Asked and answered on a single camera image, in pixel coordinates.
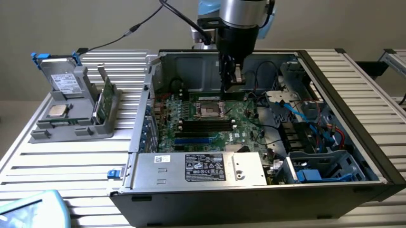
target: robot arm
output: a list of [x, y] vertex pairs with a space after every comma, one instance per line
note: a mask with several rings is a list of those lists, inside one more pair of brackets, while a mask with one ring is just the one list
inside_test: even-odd
[[270, 28], [274, 5], [274, 0], [201, 0], [199, 2], [199, 14], [205, 12], [213, 14], [219, 7], [219, 17], [201, 18], [198, 24], [203, 29], [215, 29], [222, 92], [229, 91], [233, 86], [245, 84], [243, 61], [254, 51], [259, 30], [265, 28], [266, 33]]

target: warning label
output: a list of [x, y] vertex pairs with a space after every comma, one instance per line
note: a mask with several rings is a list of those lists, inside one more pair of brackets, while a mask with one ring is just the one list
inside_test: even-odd
[[186, 154], [185, 156], [187, 182], [226, 180], [223, 154]]
[[51, 75], [54, 82], [63, 94], [81, 94], [82, 89], [73, 74]]

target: barcode sticker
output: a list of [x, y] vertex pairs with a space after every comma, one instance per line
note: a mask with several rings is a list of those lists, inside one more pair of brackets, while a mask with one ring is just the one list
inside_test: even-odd
[[73, 74], [51, 75], [54, 82], [63, 94], [81, 94], [82, 89]]

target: gray wall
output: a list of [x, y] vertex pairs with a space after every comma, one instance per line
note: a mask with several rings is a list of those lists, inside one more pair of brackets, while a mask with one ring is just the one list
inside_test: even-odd
[[[198, 0], [170, 0], [195, 18]], [[406, 48], [405, 0], [277, 0], [278, 15], [258, 48], [345, 48], [376, 60]], [[0, 100], [42, 100], [50, 90], [31, 52], [67, 54], [119, 37], [159, 6], [158, 0], [0, 0]], [[137, 34], [109, 48], [190, 48], [190, 27], [163, 10]], [[401, 94], [400, 78], [384, 87]]]

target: blue ram slot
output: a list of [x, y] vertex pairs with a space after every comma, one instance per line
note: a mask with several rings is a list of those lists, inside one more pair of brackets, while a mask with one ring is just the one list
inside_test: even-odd
[[175, 139], [175, 144], [210, 144], [210, 138]]

